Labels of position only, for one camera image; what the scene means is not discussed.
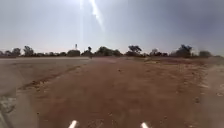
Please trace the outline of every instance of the dry dirt field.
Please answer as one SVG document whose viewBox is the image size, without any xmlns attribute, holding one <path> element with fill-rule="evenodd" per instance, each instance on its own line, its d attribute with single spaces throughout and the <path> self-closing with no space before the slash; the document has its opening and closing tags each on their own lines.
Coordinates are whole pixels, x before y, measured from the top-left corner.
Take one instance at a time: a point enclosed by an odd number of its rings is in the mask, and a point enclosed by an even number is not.
<svg viewBox="0 0 224 128">
<path fill-rule="evenodd" d="M 197 60 L 101 58 L 22 88 L 40 128 L 211 128 Z"/>
</svg>

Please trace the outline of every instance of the dirt ground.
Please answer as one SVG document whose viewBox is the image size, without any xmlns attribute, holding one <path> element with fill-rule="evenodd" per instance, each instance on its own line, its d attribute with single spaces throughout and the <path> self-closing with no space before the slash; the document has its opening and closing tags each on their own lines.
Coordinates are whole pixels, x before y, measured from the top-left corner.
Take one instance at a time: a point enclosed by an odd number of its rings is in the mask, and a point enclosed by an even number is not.
<svg viewBox="0 0 224 128">
<path fill-rule="evenodd" d="M 98 59 L 23 88 L 40 128 L 209 127 L 199 63 Z"/>
</svg>

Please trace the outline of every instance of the bush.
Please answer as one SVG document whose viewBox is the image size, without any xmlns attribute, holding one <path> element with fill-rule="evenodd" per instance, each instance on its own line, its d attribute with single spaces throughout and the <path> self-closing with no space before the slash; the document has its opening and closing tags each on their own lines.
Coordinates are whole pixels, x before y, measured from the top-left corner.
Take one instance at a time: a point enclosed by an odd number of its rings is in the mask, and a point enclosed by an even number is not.
<svg viewBox="0 0 224 128">
<path fill-rule="evenodd" d="M 112 56 L 113 50 L 102 46 L 94 54 L 95 56 Z"/>
<path fill-rule="evenodd" d="M 116 49 L 113 51 L 113 55 L 119 57 L 119 56 L 122 56 L 123 54 L 119 50 Z"/>
<path fill-rule="evenodd" d="M 80 51 L 79 50 L 69 50 L 67 53 L 67 56 L 69 56 L 69 57 L 80 56 Z"/>
<path fill-rule="evenodd" d="M 199 52 L 199 57 L 201 57 L 201 58 L 208 58 L 211 56 L 212 56 L 212 54 L 209 51 L 200 51 Z"/>
<path fill-rule="evenodd" d="M 181 45 L 181 47 L 176 51 L 175 55 L 177 57 L 189 58 L 191 57 L 191 46 Z"/>
</svg>

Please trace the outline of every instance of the sky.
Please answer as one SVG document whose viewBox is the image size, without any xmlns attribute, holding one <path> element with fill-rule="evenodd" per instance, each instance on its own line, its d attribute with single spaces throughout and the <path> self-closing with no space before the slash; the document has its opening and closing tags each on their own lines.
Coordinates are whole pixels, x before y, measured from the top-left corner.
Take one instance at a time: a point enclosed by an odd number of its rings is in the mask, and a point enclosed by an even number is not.
<svg viewBox="0 0 224 128">
<path fill-rule="evenodd" d="M 224 55 L 223 0 L 0 0 L 0 50 L 149 53 L 181 44 Z"/>
</svg>

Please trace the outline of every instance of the bare ground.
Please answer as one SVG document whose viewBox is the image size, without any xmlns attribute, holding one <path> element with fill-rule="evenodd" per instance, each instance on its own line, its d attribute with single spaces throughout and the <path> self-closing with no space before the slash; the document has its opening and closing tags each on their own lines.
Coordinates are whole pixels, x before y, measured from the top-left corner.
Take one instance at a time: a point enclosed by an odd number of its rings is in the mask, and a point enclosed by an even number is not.
<svg viewBox="0 0 224 128">
<path fill-rule="evenodd" d="M 98 59 L 46 83 L 27 86 L 40 128 L 210 126 L 202 109 L 198 63 Z"/>
</svg>

